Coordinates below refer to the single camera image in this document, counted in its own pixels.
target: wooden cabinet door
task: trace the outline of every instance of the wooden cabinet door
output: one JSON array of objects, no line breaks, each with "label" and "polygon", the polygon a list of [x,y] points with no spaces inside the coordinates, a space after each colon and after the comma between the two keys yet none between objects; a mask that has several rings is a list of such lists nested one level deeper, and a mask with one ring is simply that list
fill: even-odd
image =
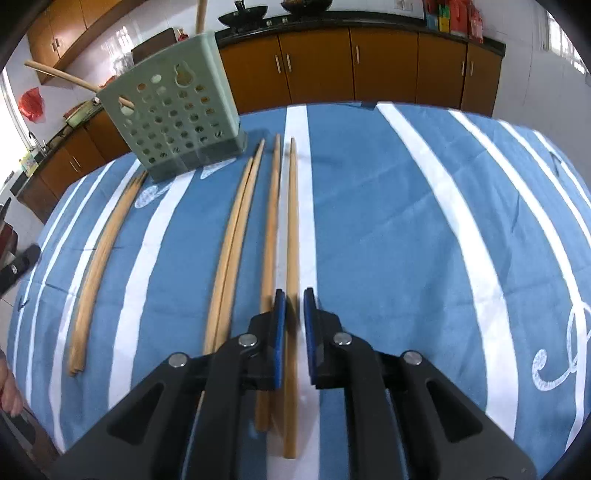
[{"label": "wooden cabinet door", "polygon": [[460,108],[465,71],[465,43],[419,33],[417,103]]},{"label": "wooden cabinet door", "polygon": [[95,115],[85,128],[105,163],[131,151],[106,111]]},{"label": "wooden cabinet door", "polygon": [[80,0],[55,0],[49,6],[49,22],[60,57],[86,31]]},{"label": "wooden cabinet door", "polygon": [[72,183],[83,176],[72,156],[63,147],[46,162],[47,165],[43,166],[39,175],[58,199]]},{"label": "wooden cabinet door", "polygon": [[230,45],[220,54],[239,113],[291,103],[275,35]]},{"label": "wooden cabinet door", "polygon": [[501,57],[473,44],[468,45],[462,110],[491,116],[501,76]]},{"label": "wooden cabinet door", "polygon": [[65,149],[82,175],[103,166],[106,162],[84,128],[76,130],[66,141]]},{"label": "wooden cabinet door", "polygon": [[53,67],[60,59],[60,56],[57,54],[57,48],[53,41],[53,33],[51,32],[47,11],[37,17],[33,25],[31,25],[27,36],[33,60]]},{"label": "wooden cabinet door", "polygon": [[291,103],[354,100],[347,28],[279,35]]},{"label": "wooden cabinet door", "polygon": [[418,34],[386,28],[351,28],[355,99],[414,103]]}]

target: white stripe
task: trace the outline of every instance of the white stripe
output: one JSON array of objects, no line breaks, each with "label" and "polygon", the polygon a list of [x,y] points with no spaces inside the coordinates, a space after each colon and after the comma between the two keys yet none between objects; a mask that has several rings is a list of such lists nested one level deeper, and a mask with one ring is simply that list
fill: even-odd
[{"label": "white stripe", "polygon": [[554,156],[560,160],[560,165],[562,166],[564,172],[568,175],[568,177],[570,178],[570,180],[574,183],[574,186],[579,191],[581,197],[583,197],[583,200],[585,201],[585,203],[587,203],[587,206],[589,208],[591,208],[591,202],[589,201],[589,198],[587,197],[587,194],[585,193],[585,191],[583,190],[583,187],[581,186],[581,184],[577,180],[577,177],[575,177],[574,174],[573,174],[573,172],[570,171],[570,168],[568,167],[568,165],[566,164],[566,162],[560,157],[560,155],[558,154],[558,152],[556,151],[556,149],[552,145],[550,145],[550,142],[548,142],[546,140],[546,138],[545,138],[544,135],[542,135],[538,131],[534,131],[534,133],[535,133],[535,136],[538,137],[538,139],[542,142],[542,145],[546,147],[546,150],[548,150],[549,152],[553,153]]},{"label": "white stripe", "polygon": [[591,235],[589,234],[589,229],[587,228],[587,225],[585,225],[585,222],[583,220],[583,217],[581,216],[581,213],[579,212],[577,207],[575,207],[573,201],[570,199],[569,195],[566,193],[564,187],[558,182],[558,180],[556,179],[556,176],[554,175],[554,173],[552,173],[549,166],[546,164],[546,162],[544,160],[542,160],[542,157],[540,157],[538,155],[538,152],[536,152],[532,148],[532,146],[529,144],[529,142],[525,138],[523,138],[517,132],[517,130],[515,130],[515,128],[513,128],[510,124],[508,124],[507,122],[505,122],[503,120],[499,121],[499,123],[519,142],[519,144],[523,148],[525,148],[527,150],[527,153],[529,153],[532,156],[532,158],[540,166],[540,168],[542,169],[544,174],[548,177],[549,181],[552,182],[552,185],[554,185],[556,190],[558,190],[558,193],[560,193],[560,196],[562,197],[562,199],[566,203],[567,207],[569,208],[569,210],[573,214],[575,220],[577,220],[577,223],[579,224],[579,227],[581,228],[583,235],[587,239],[587,244],[589,245],[589,248],[591,248]]},{"label": "white stripe", "polygon": [[46,286],[47,277],[49,277],[49,274],[51,273],[51,270],[53,269],[53,265],[55,265],[55,263],[57,261],[57,257],[59,257],[59,255],[61,253],[61,248],[64,246],[64,243],[66,243],[66,240],[70,236],[70,233],[72,232],[72,229],[74,228],[74,225],[76,224],[76,221],[78,220],[78,217],[80,216],[82,210],[86,206],[86,203],[88,202],[91,195],[94,193],[94,191],[98,187],[100,181],[103,179],[105,174],[109,171],[109,169],[112,166],[113,166],[113,163],[109,163],[108,165],[106,165],[103,168],[103,170],[97,176],[95,182],[91,185],[90,189],[86,193],[86,196],[80,202],[80,205],[78,205],[78,210],[76,210],[76,213],[72,217],[72,220],[70,221],[70,224],[68,225],[66,231],[64,232],[64,234],[60,238],[60,241],[57,243],[56,247],[53,250],[53,253],[52,253],[51,258],[49,260],[49,264],[47,265],[47,270],[45,272],[45,276],[43,277],[43,280],[41,281],[41,285],[39,286],[39,295],[37,296],[37,301],[35,302],[35,310],[33,312],[33,319],[31,320],[31,337],[29,339],[29,357],[28,357],[28,361],[27,361],[27,375],[25,377],[25,395],[26,395],[27,402],[29,403],[29,405],[31,405],[31,393],[33,390],[33,353],[34,353],[34,349],[35,349],[35,329],[37,327],[37,313],[39,311],[39,304],[41,303],[41,296],[43,295],[43,290],[45,289],[45,286]]},{"label": "white stripe", "polygon": [[119,314],[119,323],[113,344],[109,409],[113,408],[131,389],[131,377],[138,347],[139,324],[144,311],[150,276],[170,219],[194,174],[193,170],[174,179],[170,190],[156,208],[144,233],[142,245],[125,287],[123,308]]},{"label": "white stripe", "polygon": [[577,327],[577,354],[579,355],[579,361],[577,363],[577,376],[574,386],[574,402],[576,408],[576,414],[573,422],[573,426],[570,430],[569,438],[567,440],[566,448],[569,447],[571,442],[576,437],[577,433],[581,429],[583,424],[583,398],[585,388],[585,376],[587,370],[587,321],[585,319],[585,313],[583,310],[583,302],[579,293],[579,287],[577,281],[574,278],[573,269],[570,265],[564,246],[558,236],[558,232],[552,220],[548,217],[548,214],[544,211],[538,199],[531,192],[530,188],[501,153],[498,147],[488,138],[480,129],[468,120],[466,115],[461,112],[450,110],[450,113],[458,120],[474,137],[482,144],[488,151],[491,157],[498,163],[503,169],[511,183],[517,189],[517,192],[524,199],[525,203],[534,214],[536,220],[540,224],[544,235],[548,239],[550,248],[554,252],[558,267],[562,273],[566,287],[569,291],[570,301],[574,308],[574,324]]},{"label": "white stripe", "polygon": [[391,103],[379,110],[427,179],[457,238],[476,310],[486,368],[486,414],[511,438],[515,434],[519,382],[505,297],[491,256],[470,209],[429,145]]},{"label": "white stripe", "polygon": [[103,208],[102,213],[99,216],[99,219],[96,221],[95,226],[93,227],[86,243],[84,245],[84,250],[80,255],[80,259],[78,260],[78,265],[76,266],[76,271],[74,272],[74,276],[72,278],[72,282],[70,283],[70,288],[68,290],[66,296],[66,302],[64,304],[64,308],[61,313],[60,319],[60,327],[59,332],[57,334],[57,342],[56,342],[56,349],[53,352],[53,365],[51,367],[51,377],[49,380],[49,403],[51,407],[51,414],[53,416],[53,431],[54,431],[54,440],[56,442],[56,447],[63,453],[66,450],[66,444],[64,442],[64,436],[61,429],[61,378],[63,375],[63,363],[64,363],[64,352],[66,350],[66,340],[68,336],[68,330],[70,329],[70,321],[72,320],[72,313],[74,311],[74,305],[76,304],[76,297],[78,295],[78,291],[80,290],[80,285],[82,284],[82,278],[84,277],[84,272],[86,271],[86,267],[94,249],[96,248],[96,243],[99,239],[100,233],[103,231],[103,227],[107,223],[111,212],[115,208],[119,198],[121,197],[123,190],[129,183],[129,180],[133,176],[133,174],[137,171],[140,163],[139,160],[135,160],[133,165],[129,168],[111,198]]},{"label": "white stripe", "polygon": [[[56,230],[57,224],[60,223],[61,217],[64,214],[64,212],[66,211],[68,205],[70,204],[70,202],[72,201],[72,198],[74,198],[74,195],[76,194],[76,192],[78,191],[78,189],[80,188],[80,186],[82,185],[82,183],[84,182],[84,180],[86,180],[87,177],[81,179],[80,181],[78,181],[75,185],[75,187],[72,189],[72,191],[70,192],[70,194],[68,195],[66,201],[62,204],[59,213],[57,214],[55,220],[53,220],[53,223],[51,224],[49,231],[47,232],[47,236],[45,237],[45,240],[43,241],[43,244],[41,246],[41,252],[45,251],[45,248],[47,247],[47,244],[49,243],[49,240],[51,240],[51,237],[53,236],[53,233]],[[27,288],[25,289],[25,295],[22,298],[21,301],[28,301],[29,298],[29,292],[31,291],[31,285],[33,283],[33,276],[35,276],[35,272],[37,272],[37,267],[38,267],[39,263],[36,263],[35,266],[33,267],[33,269],[31,270],[31,274],[29,275],[29,281],[27,283]],[[21,336],[21,323],[22,323],[22,315],[25,313],[25,308],[21,307],[21,311],[18,313],[18,319],[17,319],[17,331],[15,332],[14,335],[14,351],[12,353],[12,373],[14,374],[14,377],[17,377],[17,354],[18,354],[18,342]]]},{"label": "white stripe", "polygon": [[[278,245],[281,250],[278,258],[285,258],[287,265],[287,190],[289,185],[289,153],[291,137],[295,138],[298,159],[298,222],[300,248],[300,330],[298,331],[297,376],[297,459],[288,460],[281,456],[282,438],[273,429],[267,434],[267,478],[282,480],[317,480],[320,475],[320,396],[310,385],[308,356],[306,350],[306,331],[303,322],[301,299],[306,288],[312,287],[317,293],[316,284],[316,230],[314,228],[314,202],[312,193],[312,165],[310,154],[310,134],[308,113],[305,105],[287,108],[281,170],[280,216],[278,220]],[[287,278],[276,282],[278,288],[285,289]]]}]

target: red plastic bag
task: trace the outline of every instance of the red plastic bag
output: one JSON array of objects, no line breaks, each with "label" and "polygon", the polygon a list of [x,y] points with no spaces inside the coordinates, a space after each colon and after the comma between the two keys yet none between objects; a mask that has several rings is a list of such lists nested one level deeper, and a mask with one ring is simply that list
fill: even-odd
[{"label": "red plastic bag", "polygon": [[44,108],[45,102],[39,93],[39,87],[27,90],[18,100],[18,111],[33,123],[43,117]]}]

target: blue gripper pad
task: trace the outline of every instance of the blue gripper pad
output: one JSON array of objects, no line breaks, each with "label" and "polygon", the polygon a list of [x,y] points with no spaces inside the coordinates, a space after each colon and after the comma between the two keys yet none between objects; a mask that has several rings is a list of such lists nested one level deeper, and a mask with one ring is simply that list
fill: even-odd
[{"label": "blue gripper pad", "polygon": [[277,290],[273,307],[273,321],[277,325],[275,331],[275,388],[281,388],[283,381],[283,334],[285,332],[285,293]]}]

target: window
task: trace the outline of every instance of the window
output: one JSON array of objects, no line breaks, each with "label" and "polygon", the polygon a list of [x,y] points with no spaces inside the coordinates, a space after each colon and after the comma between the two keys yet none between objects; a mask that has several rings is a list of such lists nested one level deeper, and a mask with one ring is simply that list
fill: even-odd
[{"label": "window", "polygon": [[550,13],[548,13],[548,39],[549,50],[566,59],[579,72],[583,74],[587,72],[581,55]]}]

